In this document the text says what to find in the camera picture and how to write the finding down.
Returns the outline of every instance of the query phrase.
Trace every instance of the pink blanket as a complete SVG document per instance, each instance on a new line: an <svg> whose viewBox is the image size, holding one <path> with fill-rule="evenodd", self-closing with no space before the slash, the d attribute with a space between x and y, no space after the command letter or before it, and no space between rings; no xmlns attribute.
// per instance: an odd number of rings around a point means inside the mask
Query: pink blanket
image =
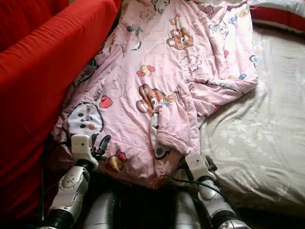
<svg viewBox="0 0 305 229"><path fill-rule="evenodd" d="M92 136L101 172L151 188L199 152L205 118L257 85L248 2L199 2L126 0L71 86L54 139ZM72 164L69 144L50 159L52 168Z"/></svg>

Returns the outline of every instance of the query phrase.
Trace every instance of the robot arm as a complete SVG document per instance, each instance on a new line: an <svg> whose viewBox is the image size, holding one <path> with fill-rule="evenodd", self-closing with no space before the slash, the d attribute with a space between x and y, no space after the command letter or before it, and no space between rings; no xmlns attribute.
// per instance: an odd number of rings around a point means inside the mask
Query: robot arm
<svg viewBox="0 0 305 229"><path fill-rule="evenodd" d="M40 229L70 229L72 227L80 215L90 174L98 167L98 161L91 155L92 146L89 136L73 135L71 143L76 165L72 166L60 179L58 193Z"/></svg>
<svg viewBox="0 0 305 229"><path fill-rule="evenodd" d="M211 160L204 160L199 153L185 157L185 161L193 176L193 180L214 188L199 185L198 198L202 202L214 229L250 229L242 222L229 203L220 195L216 185L216 177L210 170L217 167Z"/></svg>

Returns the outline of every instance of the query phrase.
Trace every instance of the sofa armrest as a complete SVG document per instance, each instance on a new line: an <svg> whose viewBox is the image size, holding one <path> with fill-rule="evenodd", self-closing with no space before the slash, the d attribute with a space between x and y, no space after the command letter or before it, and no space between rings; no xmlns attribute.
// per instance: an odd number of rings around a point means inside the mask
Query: sofa armrest
<svg viewBox="0 0 305 229"><path fill-rule="evenodd" d="M20 218L37 207L33 193L39 190L43 141L67 87L98 51L119 4L76 0L0 53L1 219Z"/></svg>

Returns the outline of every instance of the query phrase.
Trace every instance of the beige bed sheet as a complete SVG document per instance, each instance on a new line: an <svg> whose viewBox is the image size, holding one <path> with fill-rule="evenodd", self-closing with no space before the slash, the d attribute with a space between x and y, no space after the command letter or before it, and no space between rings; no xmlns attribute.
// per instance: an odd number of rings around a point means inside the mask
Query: beige bed sheet
<svg viewBox="0 0 305 229"><path fill-rule="evenodd" d="M305 40L254 28L260 84L201 127L202 154L238 207L305 217Z"/></svg>

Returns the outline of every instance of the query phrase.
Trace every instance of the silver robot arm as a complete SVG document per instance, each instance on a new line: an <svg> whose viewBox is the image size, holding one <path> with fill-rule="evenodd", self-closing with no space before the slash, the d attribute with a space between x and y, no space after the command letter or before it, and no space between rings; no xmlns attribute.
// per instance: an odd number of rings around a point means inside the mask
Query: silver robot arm
<svg viewBox="0 0 305 229"><path fill-rule="evenodd" d="M70 229L80 215L82 201L88 190L90 173L98 161L91 155L91 137L73 135L72 154L75 166L60 179L59 190L39 229Z"/></svg>
<svg viewBox="0 0 305 229"><path fill-rule="evenodd" d="M214 229L251 229L241 221L230 204L224 199L219 187L216 185L217 179L211 170L217 167L207 157L202 158L200 154L191 154L185 157L185 161L193 176L193 180L213 187L215 190L199 185L198 198L206 209L209 220Z"/></svg>

